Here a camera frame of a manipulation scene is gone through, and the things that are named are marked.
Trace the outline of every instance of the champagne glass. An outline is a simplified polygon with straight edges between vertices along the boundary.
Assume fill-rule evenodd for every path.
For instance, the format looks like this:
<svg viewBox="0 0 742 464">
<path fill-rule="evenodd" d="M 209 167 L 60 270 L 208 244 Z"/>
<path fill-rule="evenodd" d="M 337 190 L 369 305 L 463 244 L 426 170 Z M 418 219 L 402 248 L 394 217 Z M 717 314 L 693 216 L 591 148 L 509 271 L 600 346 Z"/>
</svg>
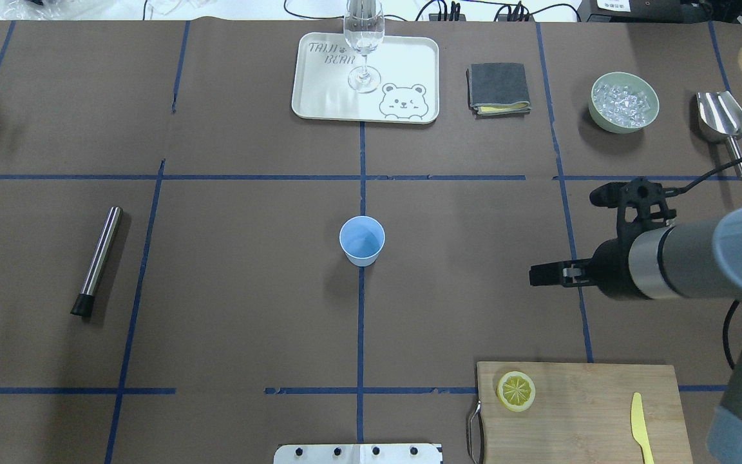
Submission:
<svg viewBox="0 0 742 464">
<path fill-rule="evenodd" d="M 363 56 L 363 65 L 348 73 L 348 85 L 359 93 L 373 92 L 379 87 L 380 76 L 368 65 L 368 54 L 383 43 L 383 4 L 380 0 L 348 0 L 342 25 L 348 46 Z"/>
</svg>

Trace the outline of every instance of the bowl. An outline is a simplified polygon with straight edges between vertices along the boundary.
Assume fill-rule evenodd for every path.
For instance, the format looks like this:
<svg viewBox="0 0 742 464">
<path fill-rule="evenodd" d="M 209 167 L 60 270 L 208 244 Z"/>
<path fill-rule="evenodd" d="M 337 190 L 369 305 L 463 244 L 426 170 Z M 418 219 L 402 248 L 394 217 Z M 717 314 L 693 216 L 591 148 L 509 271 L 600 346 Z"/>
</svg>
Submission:
<svg viewBox="0 0 742 464">
<path fill-rule="evenodd" d="M 598 108 L 597 104 L 595 103 L 595 89 L 603 88 L 603 85 L 609 87 L 627 86 L 630 89 L 630 94 L 635 95 L 639 92 L 643 92 L 650 108 L 639 111 L 639 114 L 644 117 L 642 123 L 637 124 L 637 126 L 633 127 L 624 126 L 624 124 L 619 124 L 615 121 L 612 121 L 610 118 L 607 118 L 605 115 L 601 114 L 601 109 Z M 636 132 L 636 130 L 640 130 L 651 124 L 651 122 L 657 118 L 658 112 L 660 112 L 660 100 L 657 98 L 657 93 L 654 92 L 654 88 L 651 88 L 651 85 L 649 85 L 648 82 L 645 82 L 643 79 L 640 79 L 634 74 L 622 72 L 604 74 L 595 81 L 594 85 L 591 86 L 591 92 L 589 94 L 589 114 L 591 115 L 591 118 L 595 120 L 595 123 L 597 123 L 598 126 L 609 132 L 613 132 L 614 134 L 628 134 L 630 132 Z"/>
</svg>

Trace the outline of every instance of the knife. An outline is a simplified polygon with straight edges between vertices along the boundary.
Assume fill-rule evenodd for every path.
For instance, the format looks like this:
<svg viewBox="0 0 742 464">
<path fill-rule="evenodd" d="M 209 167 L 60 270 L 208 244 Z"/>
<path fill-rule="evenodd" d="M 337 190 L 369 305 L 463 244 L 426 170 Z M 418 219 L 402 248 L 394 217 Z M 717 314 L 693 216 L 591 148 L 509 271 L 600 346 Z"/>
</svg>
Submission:
<svg viewBox="0 0 742 464">
<path fill-rule="evenodd" d="M 631 435 L 643 449 L 643 462 L 654 464 L 651 458 L 651 446 L 649 445 L 649 434 L 645 431 L 645 417 L 643 416 L 643 399 L 640 393 L 631 397 Z"/>
</svg>

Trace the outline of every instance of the bear face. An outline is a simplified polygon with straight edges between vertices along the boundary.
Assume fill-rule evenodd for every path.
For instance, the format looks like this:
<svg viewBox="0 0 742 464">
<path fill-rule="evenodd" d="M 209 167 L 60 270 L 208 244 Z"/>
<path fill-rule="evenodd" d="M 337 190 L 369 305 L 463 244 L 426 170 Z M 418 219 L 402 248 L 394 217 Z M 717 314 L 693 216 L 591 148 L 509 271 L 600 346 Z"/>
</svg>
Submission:
<svg viewBox="0 0 742 464">
<path fill-rule="evenodd" d="M 412 87 L 397 87 L 392 83 L 383 85 L 383 100 L 379 111 L 386 119 L 422 119 L 428 114 L 425 102 L 425 87 L 415 84 Z"/>
</svg>

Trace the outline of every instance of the citrus slice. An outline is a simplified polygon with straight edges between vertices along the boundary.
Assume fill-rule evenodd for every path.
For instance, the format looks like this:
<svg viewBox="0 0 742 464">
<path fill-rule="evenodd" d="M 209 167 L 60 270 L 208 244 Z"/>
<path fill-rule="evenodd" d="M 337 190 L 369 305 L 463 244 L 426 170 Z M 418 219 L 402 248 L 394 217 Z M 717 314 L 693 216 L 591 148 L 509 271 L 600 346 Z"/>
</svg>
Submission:
<svg viewBox="0 0 742 464">
<path fill-rule="evenodd" d="M 508 372 L 497 382 L 497 397 L 510 411 L 526 411 L 534 402 L 534 382 L 523 372 Z"/>
</svg>

